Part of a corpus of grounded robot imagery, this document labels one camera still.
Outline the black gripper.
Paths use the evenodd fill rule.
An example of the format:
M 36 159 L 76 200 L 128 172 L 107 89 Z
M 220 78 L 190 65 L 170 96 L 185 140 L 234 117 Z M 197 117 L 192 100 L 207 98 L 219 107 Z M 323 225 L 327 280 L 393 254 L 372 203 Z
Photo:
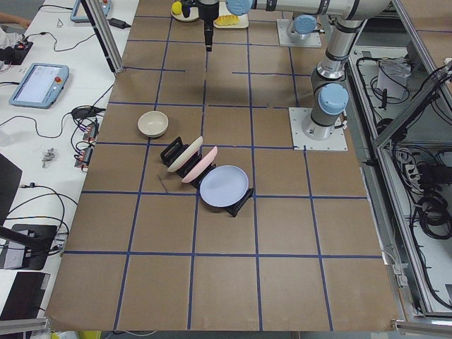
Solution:
M 198 1 L 199 18 L 203 21 L 204 40 L 206 51 L 211 52 L 213 46 L 214 36 L 214 21 L 219 16 L 219 1 L 218 0 L 199 0 Z

